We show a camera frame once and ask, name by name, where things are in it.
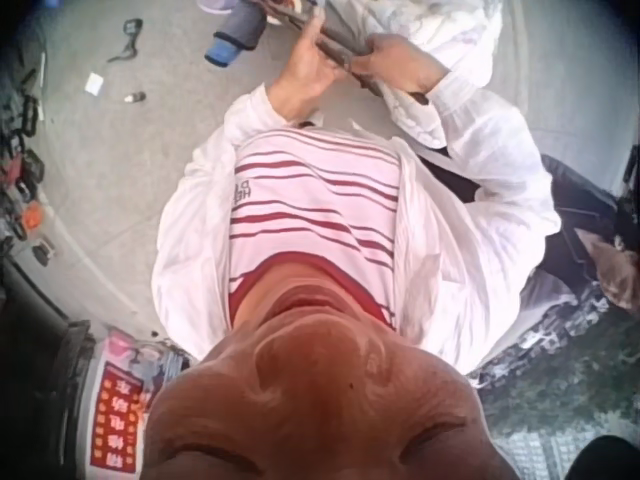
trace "hand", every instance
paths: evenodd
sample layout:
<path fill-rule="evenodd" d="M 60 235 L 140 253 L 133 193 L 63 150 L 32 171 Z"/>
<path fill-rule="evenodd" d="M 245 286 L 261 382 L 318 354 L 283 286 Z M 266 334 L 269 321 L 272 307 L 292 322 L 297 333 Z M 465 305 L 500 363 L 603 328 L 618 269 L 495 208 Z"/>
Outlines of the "hand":
<path fill-rule="evenodd" d="M 324 10 L 316 9 L 316 15 L 302 30 L 287 66 L 267 89 L 273 109 L 287 121 L 305 120 L 331 84 L 346 76 L 344 69 L 316 45 L 324 19 Z"/>
<path fill-rule="evenodd" d="M 429 93 L 449 69 L 400 35 L 374 34 L 367 39 L 373 53 L 351 60 L 351 71 L 373 75 L 407 93 Z"/>

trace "striped shirt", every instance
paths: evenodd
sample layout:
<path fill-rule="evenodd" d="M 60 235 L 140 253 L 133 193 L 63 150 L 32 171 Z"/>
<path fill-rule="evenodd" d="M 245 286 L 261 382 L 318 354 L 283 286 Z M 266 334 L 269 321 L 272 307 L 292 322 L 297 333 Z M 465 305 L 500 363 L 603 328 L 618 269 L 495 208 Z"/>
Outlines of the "striped shirt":
<path fill-rule="evenodd" d="M 393 324 L 400 167 L 373 142 L 319 129 L 258 135 L 238 151 L 229 309 L 274 263 L 319 268 L 365 311 Z"/>

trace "blue object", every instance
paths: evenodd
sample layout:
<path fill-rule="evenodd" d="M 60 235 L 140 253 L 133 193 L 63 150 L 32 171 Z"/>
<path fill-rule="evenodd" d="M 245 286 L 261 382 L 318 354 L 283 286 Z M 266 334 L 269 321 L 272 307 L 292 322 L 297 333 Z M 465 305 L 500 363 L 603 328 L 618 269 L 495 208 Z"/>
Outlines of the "blue object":
<path fill-rule="evenodd" d="M 231 42 L 215 37 L 213 39 L 213 45 L 207 50 L 204 58 L 217 67 L 226 68 L 238 58 L 242 50 L 242 48 Z"/>

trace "small white paper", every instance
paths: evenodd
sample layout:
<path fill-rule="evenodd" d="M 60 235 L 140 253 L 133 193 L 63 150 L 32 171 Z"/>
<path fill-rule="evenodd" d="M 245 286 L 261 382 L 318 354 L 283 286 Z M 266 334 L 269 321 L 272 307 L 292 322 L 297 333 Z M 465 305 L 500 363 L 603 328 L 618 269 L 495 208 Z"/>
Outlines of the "small white paper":
<path fill-rule="evenodd" d="M 89 80 L 87 80 L 87 84 L 84 87 L 86 92 L 89 92 L 91 95 L 95 95 L 96 97 L 100 93 L 100 89 L 102 88 L 102 84 L 104 83 L 104 78 L 100 75 L 91 72 L 89 75 Z"/>

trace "white sleeve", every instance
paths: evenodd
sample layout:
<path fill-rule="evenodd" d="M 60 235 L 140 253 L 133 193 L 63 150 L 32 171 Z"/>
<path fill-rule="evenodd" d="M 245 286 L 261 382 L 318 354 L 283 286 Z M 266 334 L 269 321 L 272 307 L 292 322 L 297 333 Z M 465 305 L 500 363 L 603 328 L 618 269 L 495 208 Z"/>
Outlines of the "white sleeve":
<path fill-rule="evenodd" d="M 480 185 L 466 207 L 478 235 L 489 316 L 496 319 L 486 338 L 495 342 L 518 313 L 520 291 L 542 261 L 545 237 L 560 229 L 551 176 L 516 107 L 455 73 L 428 96 L 456 169 Z"/>
<path fill-rule="evenodd" d="M 236 148 L 286 121 L 271 107 L 264 85 L 236 100 L 224 124 L 193 153 L 184 177 L 165 206 L 152 273 L 156 311 L 169 337 L 204 357 L 228 330 L 219 274 L 228 239 L 219 225 L 228 220 L 234 188 Z"/>

